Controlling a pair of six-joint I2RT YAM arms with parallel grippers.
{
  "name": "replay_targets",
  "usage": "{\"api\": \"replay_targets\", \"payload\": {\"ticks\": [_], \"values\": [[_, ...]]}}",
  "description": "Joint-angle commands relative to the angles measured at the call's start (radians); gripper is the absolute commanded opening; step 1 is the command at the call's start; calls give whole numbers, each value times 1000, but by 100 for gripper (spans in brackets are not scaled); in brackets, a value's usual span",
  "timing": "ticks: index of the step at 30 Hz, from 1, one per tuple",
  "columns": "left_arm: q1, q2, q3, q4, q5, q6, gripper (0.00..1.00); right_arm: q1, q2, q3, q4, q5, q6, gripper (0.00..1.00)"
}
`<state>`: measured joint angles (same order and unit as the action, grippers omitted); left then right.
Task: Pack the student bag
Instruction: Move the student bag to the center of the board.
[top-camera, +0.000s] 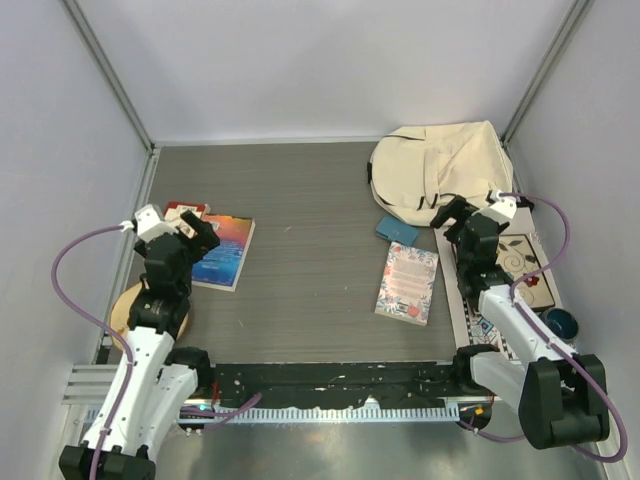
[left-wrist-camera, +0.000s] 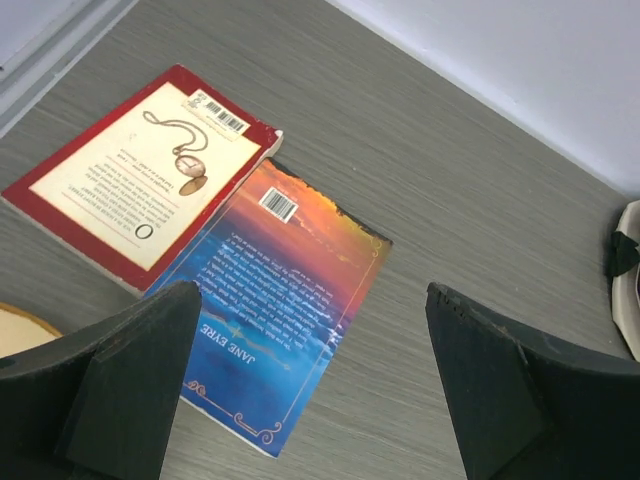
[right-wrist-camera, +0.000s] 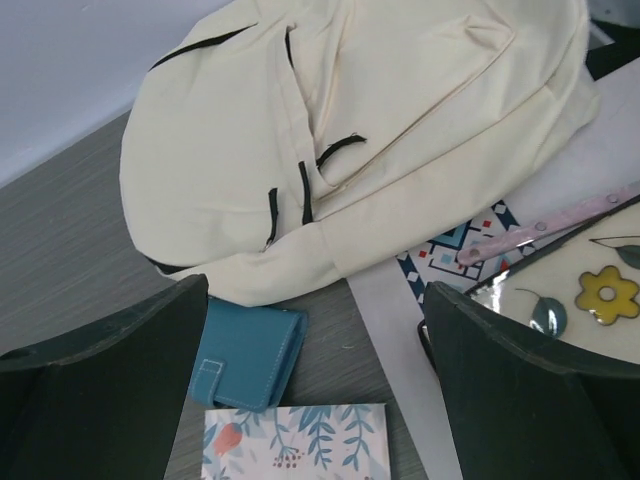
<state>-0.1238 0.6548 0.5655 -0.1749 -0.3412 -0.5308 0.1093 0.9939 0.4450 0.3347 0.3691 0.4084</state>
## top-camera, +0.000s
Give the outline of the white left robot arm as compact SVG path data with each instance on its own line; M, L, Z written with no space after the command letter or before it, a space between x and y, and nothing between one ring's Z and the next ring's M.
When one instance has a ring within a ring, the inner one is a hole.
M102 407L80 444L60 454L66 479L154 478L161 445L184 402L212 389L208 353L175 342L190 309L193 266L220 240L193 212L181 219L193 235L153 204L118 227L137 235L145 272L129 308L127 334L110 333L123 355Z

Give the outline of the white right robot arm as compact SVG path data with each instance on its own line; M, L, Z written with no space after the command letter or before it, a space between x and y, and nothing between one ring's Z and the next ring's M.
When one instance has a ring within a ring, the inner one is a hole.
M515 279L497 262L499 237L517 205L500 191L487 199L488 206L478 208L455 195L430 225L453 246L461 297L497 327L517 360L493 346L463 347L454 358L453 386L465 395L485 388L504 400L536 449L605 440L613 409L604 365L558 338L521 297Z

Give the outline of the blue orange paperback book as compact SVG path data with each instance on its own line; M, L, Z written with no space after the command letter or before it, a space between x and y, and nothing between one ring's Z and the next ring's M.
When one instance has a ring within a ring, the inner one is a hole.
M208 221L220 240L192 269L195 286L234 292L255 230L252 218L208 214Z

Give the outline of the cream canvas backpack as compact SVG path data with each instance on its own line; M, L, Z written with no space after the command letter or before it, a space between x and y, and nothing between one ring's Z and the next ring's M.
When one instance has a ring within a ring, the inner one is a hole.
M374 200L416 227L456 195L482 208L491 190L513 188L512 162L489 121L401 127L376 145L367 175Z

